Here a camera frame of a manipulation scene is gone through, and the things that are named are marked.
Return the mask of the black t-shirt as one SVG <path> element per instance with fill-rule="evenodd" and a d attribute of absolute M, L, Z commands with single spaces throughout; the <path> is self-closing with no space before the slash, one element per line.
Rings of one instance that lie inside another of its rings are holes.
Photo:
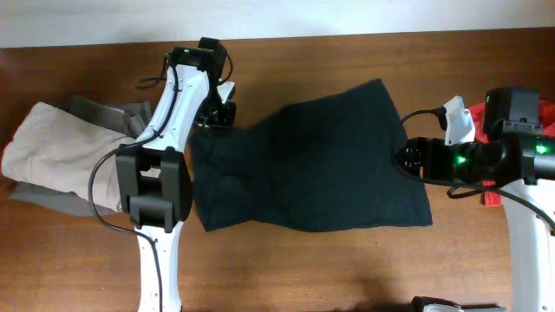
<path fill-rule="evenodd" d="M 247 129 L 194 134 L 200 222 L 207 231 L 248 221 L 305 232 L 430 226 L 424 185 L 404 178 L 390 157 L 399 122 L 374 79 Z"/>

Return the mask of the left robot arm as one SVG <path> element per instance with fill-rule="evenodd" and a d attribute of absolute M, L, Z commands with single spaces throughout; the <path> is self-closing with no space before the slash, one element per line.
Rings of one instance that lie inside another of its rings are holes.
<path fill-rule="evenodd" d="M 232 127 L 232 59 L 219 39 L 166 56 L 166 85 L 152 119 L 132 147 L 115 153 L 122 210 L 140 248 L 141 311 L 180 311 L 180 232 L 193 203 L 184 153 L 189 133 Z"/>

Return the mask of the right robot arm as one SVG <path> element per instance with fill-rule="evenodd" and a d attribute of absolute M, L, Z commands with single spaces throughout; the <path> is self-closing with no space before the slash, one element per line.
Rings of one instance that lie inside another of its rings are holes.
<path fill-rule="evenodd" d="M 447 188 L 451 199 L 496 194 L 509 230 L 513 310 L 554 309 L 554 138 L 540 119 L 534 88 L 486 92 L 480 123 L 455 96 L 431 110 L 442 139 L 400 142 L 390 155 L 404 177 Z"/>

